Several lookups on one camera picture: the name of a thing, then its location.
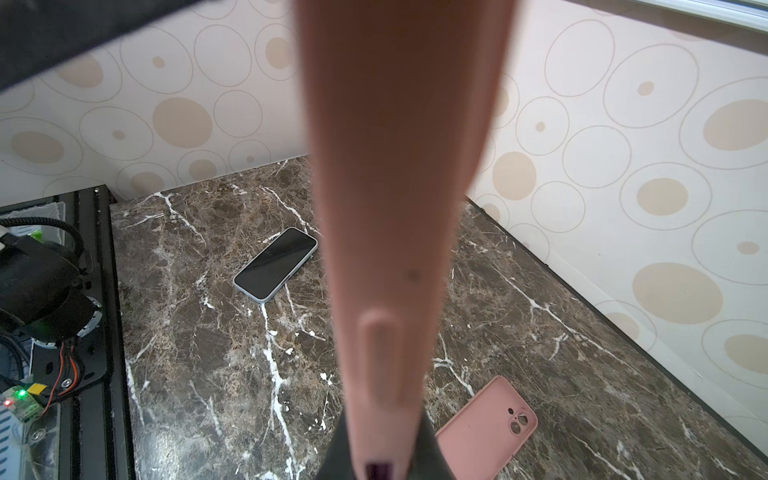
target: pink phone case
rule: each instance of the pink phone case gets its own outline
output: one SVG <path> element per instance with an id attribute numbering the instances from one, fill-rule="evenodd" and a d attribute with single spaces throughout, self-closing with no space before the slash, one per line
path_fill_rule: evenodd
<path id="1" fill-rule="evenodd" d="M 528 403 L 496 376 L 437 432 L 437 443 L 456 480 L 493 480 L 537 426 Z"/>

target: brown marble countertop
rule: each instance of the brown marble countertop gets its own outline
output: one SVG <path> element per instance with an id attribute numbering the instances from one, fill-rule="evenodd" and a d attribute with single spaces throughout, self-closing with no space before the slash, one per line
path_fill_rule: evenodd
<path id="1" fill-rule="evenodd" d="M 309 185 L 294 159 L 112 207 L 140 480 L 299 480 L 319 468 L 343 402 L 320 255 L 266 315 L 231 283 L 286 227 L 316 232 Z M 496 375 L 536 411 L 538 430 L 499 478 L 768 478 L 471 204 L 434 357 L 435 426 Z"/>

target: black phone screen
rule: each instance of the black phone screen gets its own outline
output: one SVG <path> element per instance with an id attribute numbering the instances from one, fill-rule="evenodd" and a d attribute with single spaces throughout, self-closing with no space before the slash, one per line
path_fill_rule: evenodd
<path id="1" fill-rule="evenodd" d="M 264 300 L 316 245 L 314 238 L 289 228 L 251 260 L 235 276 L 234 282 L 257 299 Z"/>

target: polka dot wallpaper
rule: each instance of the polka dot wallpaper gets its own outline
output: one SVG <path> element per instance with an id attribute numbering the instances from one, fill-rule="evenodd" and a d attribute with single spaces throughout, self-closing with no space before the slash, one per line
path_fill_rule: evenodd
<path id="1" fill-rule="evenodd" d="M 768 453 L 768 38 L 586 3 L 523 3 L 468 195 Z"/>
<path id="2" fill-rule="evenodd" d="M 289 0 L 219 0 L 0 92 L 0 204 L 122 200 L 306 153 Z"/>

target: black fabric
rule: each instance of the black fabric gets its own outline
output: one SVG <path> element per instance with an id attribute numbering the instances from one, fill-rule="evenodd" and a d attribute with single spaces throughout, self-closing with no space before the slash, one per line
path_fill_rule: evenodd
<path id="1" fill-rule="evenodd" d="M 0 91 L 196 0 L 0 0 Z"/>
<path id="2" fill-rule="evenodd" d="M 435 431 L 426 412 L 422 413 L 419 433 L 411 461 L 408 480 L 455 480 L 445 463 L 435 438 Z M 346 416 L 342 412 L 336 431 L 326 451 L 323 465 L 315 480 L 356 480 L 349 456 L 349 440 L 346 435 Z"/>

